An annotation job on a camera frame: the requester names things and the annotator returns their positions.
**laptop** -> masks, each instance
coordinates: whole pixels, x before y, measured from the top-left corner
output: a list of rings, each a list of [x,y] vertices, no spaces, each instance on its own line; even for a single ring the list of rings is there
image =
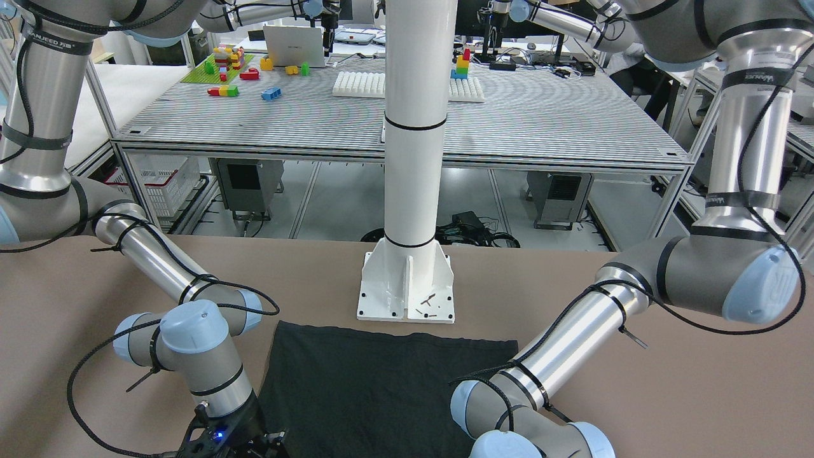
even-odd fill
[[[275,67],[300,66],[303,62],[311,68],[325,67],[321,27],[266,25],[263,34]]]

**brown table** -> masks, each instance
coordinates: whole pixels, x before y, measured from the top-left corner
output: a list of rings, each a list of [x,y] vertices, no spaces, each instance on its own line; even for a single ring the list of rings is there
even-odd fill
[[[521,346],[550,324],[611,256],[450,247],[457,322],[387,324],[354,317],[367,244],[174,239],[212,273],[270,293],[282,307],[279,319],[393,334],[517,339]],[[68,374],[125,316],[168,310],[173,302],[119,254],[89,252],[100,245],[79,237],[32,253],[0,255],[0,456],[115,456],[70,417]],[[275,324],[266,317],[236,339],[256,388]],[[553,398],[571,418],[598,425],[617,456],[812,455],[811,303],[786,327],[757,337],[712,335],[655,308],[631,318],[628,326],[649,350],[613,336]],[[144,373],[112,349],[103,351],[77,382],[77,407],[114,445],[174,450],[193,403],[181,378],[169,373],[125,394]]]

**red block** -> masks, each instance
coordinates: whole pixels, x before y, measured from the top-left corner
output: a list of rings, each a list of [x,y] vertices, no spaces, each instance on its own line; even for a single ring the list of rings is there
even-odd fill
[[[260,71],[257,68],[250,68],[247,71],[240,73],[240,79],[242,80],[259,80],[260,79]]]

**black fabric mat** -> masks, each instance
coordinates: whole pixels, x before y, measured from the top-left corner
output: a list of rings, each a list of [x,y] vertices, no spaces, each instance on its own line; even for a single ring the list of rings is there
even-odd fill
[[[465,458],[447,382],[505,363],[517,341],[474,341],[280,322],[260,390],[292,458]]]

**white column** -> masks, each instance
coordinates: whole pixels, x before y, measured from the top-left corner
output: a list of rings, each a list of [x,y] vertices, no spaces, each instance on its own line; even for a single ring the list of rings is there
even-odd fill
[[[452,323],[453,273],[435,220],[454,0],[387,3],[384,230],[366,258],[358,319]]]

